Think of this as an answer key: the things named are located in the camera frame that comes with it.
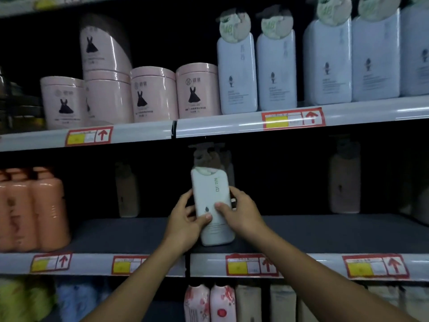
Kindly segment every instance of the orange bottle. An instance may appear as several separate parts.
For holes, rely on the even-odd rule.
[[[15,239],[7,204],[8,178],[0,170],[0,252],[15,250]]]
[[[61,249],[70,243],[63,183],[45,167],[35,167],[38,179],[31,185],[41,249]]]
[[[36,215],[30,186],[33,181],[21,168],[6,169],[11,175],[7,187],[7,204],[12,222],[15,246],[18,252],[28,252],[39,248]]]

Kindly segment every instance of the beige bottle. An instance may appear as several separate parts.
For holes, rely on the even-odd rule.
[[[12,222],[15,246],[18,252],[28,252],[39,248],[36,215],[30,186],[33,181],[21,168],[6,170],[11,176],[7,187],[7,204]]]
[[[37,181],[31,185],[40,233],[41,249],[61,249],[70,243],[63,183],[45,167],[35,167]]]
[[[14,233],[7,205],[7,180],[5,172],[0,170],[0,252],[15,250]]]

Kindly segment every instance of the finger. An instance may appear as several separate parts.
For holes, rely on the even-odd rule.
[[[188,192],[180,196],[179,201],[177,201],[176,207],[184,208],[191,196],[192,196],[192,189],[190,189]]]
[[[189,216],[191,213],[195,211],[195,206],[190,205],[185,208],[186,216]]]
[[[239,196],[241,196],[241,195],[245,195],[245,193],[243,191],[237,189],[234,186],[230,186],[229,189],[231,190],[231,193],[233,194],[233,196],[236,197],[236,199],[238,199]]]
[[[234,214],[232,209],[228,205],[224,204],[223,202],[216,202],[214,204],[214,207],[225,217],[226,220],[228,220],[229,217]]]
[[[195,223],[199,226],[200,229],[203,229],[209,222],[212,221],[212,215],[210,213],[206,213],[205,215],[199,216]]]

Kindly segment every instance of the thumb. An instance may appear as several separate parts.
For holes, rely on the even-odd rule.
[[[214,204],[214,207],[222,214],[222,216],[225,217],[226,220],[228,220],[230,216],[234,213],[232,209],[223,202],[216,202]]]
[[[203,227],[205,227],[209,222],[212,221],[212,215],[207,213],[205,215],[199,216],[196,220],[195,220],[195,224],[197,224],[199,226],[200,229],[203,229]]]

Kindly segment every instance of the hand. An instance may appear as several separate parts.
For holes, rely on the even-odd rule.
[[[198,218],[195,216],[189,217],[195,211],[194,205],[186,207],[186,203],[191,196],[192,189],[180,197],[171,211],[164,233],[164,241],[178,247],[180,255],[197,242],[201,230],[212,221],[212,215],[209,213]]]
[[[222,202],[217,202],[214,206],[237,234],[249,240],[252,233],[257,233],[261,228],[266,227],[265,222],[249,195],[233,186],[230,186],[229,189],[237,200],[236,211],[232,211],[228,205]]]

